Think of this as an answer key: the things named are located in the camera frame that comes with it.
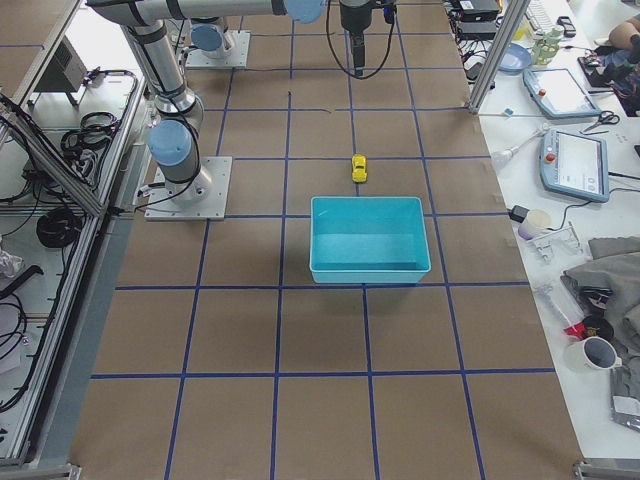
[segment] gray cloth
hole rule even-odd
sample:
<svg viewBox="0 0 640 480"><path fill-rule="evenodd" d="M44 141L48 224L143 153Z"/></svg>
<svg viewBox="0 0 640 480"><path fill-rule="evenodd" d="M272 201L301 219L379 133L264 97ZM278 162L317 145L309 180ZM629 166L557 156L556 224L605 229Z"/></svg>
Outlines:
<svg viewBox="0 0 640 480"><path fill-rule="evenodd" d="M582 287L607 288L613 295L605 317L623 367L612 371L612 395L640 401L640 237L589 241L594 260L564 272L563 283L576 298ZM640 431L640 417L614 411L613 419Z"/></svg>

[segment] scissors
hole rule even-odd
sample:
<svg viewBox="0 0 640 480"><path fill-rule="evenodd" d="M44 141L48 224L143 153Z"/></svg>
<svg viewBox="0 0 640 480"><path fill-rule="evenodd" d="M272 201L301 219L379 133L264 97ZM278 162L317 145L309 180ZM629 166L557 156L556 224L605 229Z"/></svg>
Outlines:
<svg viewBox="0 0 640 480"><path fill-rule="evenodd" d="M592 133L587 133L587 132L589 130L593 130L596 127L599 127L600 125L616 125L617 123L620 123L619 115L616 115L611 110L603 110L602 113L600 113L600 115L598 116L598 120L596 120L596 122L593 125L585 128L584 130L580 130L580 133L583 135L606 133L606 132L592 132Z"/></svg>

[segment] yellow toy car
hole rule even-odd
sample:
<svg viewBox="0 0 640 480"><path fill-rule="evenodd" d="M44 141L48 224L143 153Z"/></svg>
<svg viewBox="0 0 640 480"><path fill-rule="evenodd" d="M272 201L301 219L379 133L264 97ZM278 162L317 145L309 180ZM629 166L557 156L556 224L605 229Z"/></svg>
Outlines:
<svg viewBox="0 0 640 480"><path fill-rule="evenodd" d="M367 181L367 157L356 153L351 157L351 178L356 183Z"/></svg>

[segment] white cup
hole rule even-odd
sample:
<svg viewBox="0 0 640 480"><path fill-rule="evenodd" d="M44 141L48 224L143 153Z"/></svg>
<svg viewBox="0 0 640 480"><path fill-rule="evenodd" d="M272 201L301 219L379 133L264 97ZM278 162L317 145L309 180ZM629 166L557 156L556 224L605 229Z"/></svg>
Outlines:
<svg viewBox="0 0 640 480"><path fill-rule="evenodd" d="M518 235L525 240L544 233L545 229L551 225L551 217L544 210L529 210L527 216L518 227Z"/></svg>
<svg viewBox="0 0 640 480"><path fill-rule="evenodd" d="M564 351L564 361L574 372L609 370L622 365L613 345L600 337L588 337L569 345Z"/></svg>

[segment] blue bin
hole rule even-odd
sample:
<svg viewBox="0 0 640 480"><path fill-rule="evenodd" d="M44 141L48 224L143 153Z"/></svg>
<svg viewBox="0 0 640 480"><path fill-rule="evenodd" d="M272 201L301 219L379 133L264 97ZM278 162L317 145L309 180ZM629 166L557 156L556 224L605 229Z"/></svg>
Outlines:
<svg viewBox="0 0 640 480"><path fill-rule="evenodd" d="M317 283L417 283L431 270L415 197L314 197L310 246Z"/></svg>

